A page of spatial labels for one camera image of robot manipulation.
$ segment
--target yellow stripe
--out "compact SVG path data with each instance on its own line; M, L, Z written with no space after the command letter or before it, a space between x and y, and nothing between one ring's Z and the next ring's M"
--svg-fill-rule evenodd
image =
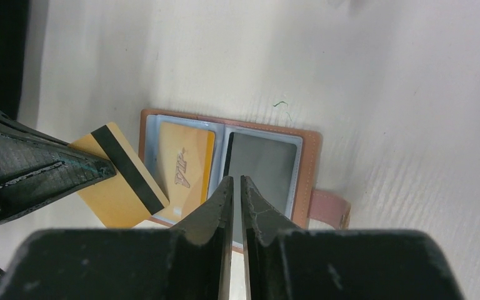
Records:
M211 159L213 158L214 132L209 131L207 136L207 150L205 156L205 165L203 171L203 186L201 187L201 203L207 201L207 192L209 191L209 178L211 177Z

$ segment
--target brown wallet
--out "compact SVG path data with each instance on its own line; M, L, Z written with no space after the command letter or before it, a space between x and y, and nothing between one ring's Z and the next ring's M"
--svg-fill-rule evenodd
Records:
M319 132L228 120L219 117L198 116L183 112L143 109L141 111L141 129L139 136L139 157L143 161L146 120L149 115L173 116L184 119L221 123L230 126L270 131L272 133L280 133L302 138L302 151L291 220L302 228L307 228L309 218L324 222L335 229L346 229L348 227L351 208L350 204L343 198L331 194L330 192L317 191L313 188L322 142L322 137ZM155 217L151 217L150 221L171 226L171 224L156 219Z

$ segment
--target leather wallet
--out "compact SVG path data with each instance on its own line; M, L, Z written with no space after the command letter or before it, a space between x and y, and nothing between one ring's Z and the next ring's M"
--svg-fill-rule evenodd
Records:
M240 175L237 173L251 171L255 176L242 175L251 176L262 195L298 226L307 228L308 220L312 218L334 229L348 227L350 204L330 192L313 188L322 142L318 132L183 112L144 109L141 111L139 157L153 176L158 128L162 122L207 129L215 133L209 195L224 175L235 178ZM268 188L264 192L265 186L284 185L284 189ZM173 225L168 220L154 216L150 220L166 226Z

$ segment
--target card holder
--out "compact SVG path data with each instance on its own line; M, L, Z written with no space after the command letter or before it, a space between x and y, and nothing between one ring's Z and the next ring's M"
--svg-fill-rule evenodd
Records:
M295 145L297 147L297 153L294 160L292 180L289 186L292 203L289 206L291 209L287 207L284 214L287 214L294 223L302 228L308 226L309 216L329 224L335 229L347 228L350 204L329 192L315 191L313 189L321 145L321 135L318 132L234 121L218 117L198 116L183 112L144 109L141 112L139 157L152 173L154 172L153 153L155 147L153 136L158 135L158 124L162 121L215 132L216 144L212 159L209 195L214 191L219 180L224 175L223 171L225 169L231 133L246 134L248 136ZM315 211L311 211L311 202L312 208L316 208ZM153 217L151 220L171 226L171 224Z

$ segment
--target open wallet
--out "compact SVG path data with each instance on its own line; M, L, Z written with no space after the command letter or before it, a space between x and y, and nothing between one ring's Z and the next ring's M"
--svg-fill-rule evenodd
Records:
M150 221L170 227L203 203L224 176L246 175L275 209L301 228L307 228L311 218L346 229L350 204L313 188L321 141L316 131L144 109L139 158L171 202ZM178 205L173 202L178 198L195 203ZM232 241L236 250L243 248L239 209L233 216Z

